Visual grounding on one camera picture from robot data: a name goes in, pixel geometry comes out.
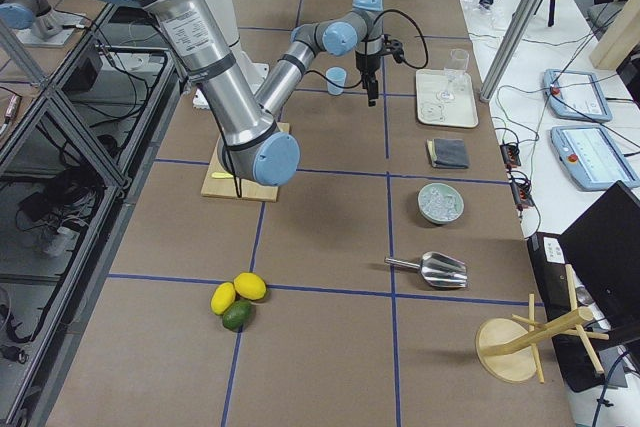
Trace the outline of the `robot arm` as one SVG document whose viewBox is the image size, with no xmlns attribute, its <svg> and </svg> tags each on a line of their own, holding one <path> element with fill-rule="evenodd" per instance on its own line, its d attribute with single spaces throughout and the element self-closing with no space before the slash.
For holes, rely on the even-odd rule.
<svg viewBox="0 0 640 427">
<path fill-rule="evenodd" d="M 27 46 L 64 46 L 83 27 L 80 14 L 56 10 L 48 0 L 1 0 L 1 20 Z"/>
<path fill-rule="evenodd" d="M 155 18 L 189 81 L 204 95 L 222 134 L 218 159 L 237 178 L 280 186 L 295 174 L 300 148 L 276 117 L 319 53 L 355 52 L 369 99 L 378 96 L 383 0 L 353 0 L 351 11 L 339 19 L 295 28 L 288 50 L 257 89 L 219 26 L 233 19 L 232 8 L 217 7 L 213 0 L 100 1 L 141 8 Z"/>
</svg>

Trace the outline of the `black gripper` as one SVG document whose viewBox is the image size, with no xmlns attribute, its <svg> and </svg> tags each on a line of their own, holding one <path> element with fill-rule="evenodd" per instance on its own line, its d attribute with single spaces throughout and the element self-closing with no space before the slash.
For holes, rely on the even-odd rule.
<svg viewBox="0 0 640 427">
<path fill-rule="evenodd" d="M 382 39 L 361 41 L 355 48 L 356 68 L 362 76 L 362 85 L 367 93 L 369 107 L 375 107 L 379 98 L 376 73 L 380 69 L 383 48 Z"/>
</svg>

